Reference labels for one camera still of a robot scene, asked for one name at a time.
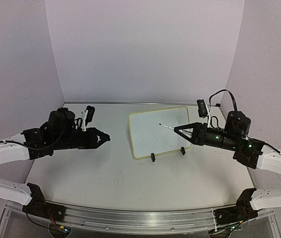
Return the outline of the white marker pen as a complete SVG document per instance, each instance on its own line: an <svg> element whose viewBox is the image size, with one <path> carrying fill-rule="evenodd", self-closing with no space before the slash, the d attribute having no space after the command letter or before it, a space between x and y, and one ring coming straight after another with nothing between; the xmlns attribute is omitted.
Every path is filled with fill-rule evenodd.
<svg viewBox="0 0 281 238"><path fill-rule="evenodd" d="M159 125L164 127L164 128L166 128L166 129L174 131L174 127L172 127L172 126L169 126L169 125L166 125L166 124L161 124L161 123L159 123ZM192 135L192 132L191 131L187 131L187 130L180 129L179 132L181 132L183 134L186 134L186 135Z"/></svg>

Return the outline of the white whiteboard yellow rim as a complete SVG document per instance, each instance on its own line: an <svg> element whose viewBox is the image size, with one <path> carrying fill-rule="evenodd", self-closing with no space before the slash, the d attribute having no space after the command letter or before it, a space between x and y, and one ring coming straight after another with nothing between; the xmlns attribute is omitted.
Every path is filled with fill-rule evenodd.
<svg viewBox="0 0 281 238"><path fill-rule="evenodd" d="M129 114L133 157L143 159L149 158L151 153L158 156L180 151L181 147L188 149L190 142L159 123L177 127L189 122L189 110L186 106Z"/></svg>

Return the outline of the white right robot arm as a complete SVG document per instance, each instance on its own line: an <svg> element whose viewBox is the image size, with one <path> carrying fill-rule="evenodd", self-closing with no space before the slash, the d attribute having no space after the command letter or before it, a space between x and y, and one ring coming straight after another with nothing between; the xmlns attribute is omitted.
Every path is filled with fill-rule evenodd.
<svg viewBox="0 0 281 238"><path fill-rule="evenodd" d="M281 150L268 143L248 137L251 120L241 111L231 111L224 128L211 128L195 122L174 128L174 132L193 145L210 146L232 151L240 164L281 175ZM281 207L281 190L246 189L236 202L243 212Z"/></svg>

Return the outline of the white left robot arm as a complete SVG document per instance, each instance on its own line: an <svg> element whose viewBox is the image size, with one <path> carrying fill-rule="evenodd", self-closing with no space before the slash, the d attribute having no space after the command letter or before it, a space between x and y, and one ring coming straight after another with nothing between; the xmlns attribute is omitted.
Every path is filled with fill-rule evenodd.
<svg viewBox="0 0 281 238"><path fill-rule="evenodd" d="M0 140L0 165L15 161L32 161L52 156L57 150L97 149L110 141L110 136L87 125L95 108L88 106L81 117L68 108L50 112L48 121L39 128L27 129L15 136ZM28 206L38 216L48 212L48 204L39 186L17 184L0 178L0 199Z"/></svg>

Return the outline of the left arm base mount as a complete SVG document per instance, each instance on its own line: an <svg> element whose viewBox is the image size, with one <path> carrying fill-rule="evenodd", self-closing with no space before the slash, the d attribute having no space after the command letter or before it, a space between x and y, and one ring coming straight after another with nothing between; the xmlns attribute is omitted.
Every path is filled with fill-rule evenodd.
<svg viewBox="0 0 281 238"><path fill-rule="evenodd" d="M23 206L22 211L28 215L61 222L65 218L66 207L45 200L32 199L28 205Z"/></svg>

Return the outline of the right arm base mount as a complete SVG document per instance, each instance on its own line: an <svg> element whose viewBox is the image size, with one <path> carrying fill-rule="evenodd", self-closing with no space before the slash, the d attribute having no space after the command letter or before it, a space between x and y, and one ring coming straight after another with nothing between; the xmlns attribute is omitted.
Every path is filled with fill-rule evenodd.
<svg viewBox="0 0 281 238"><path fill-rule="evenodd" d="M216 224L221 226L256 218L258 211L247 206L232 206L216 209L213 211L213 215L215 216Z"/></svg>

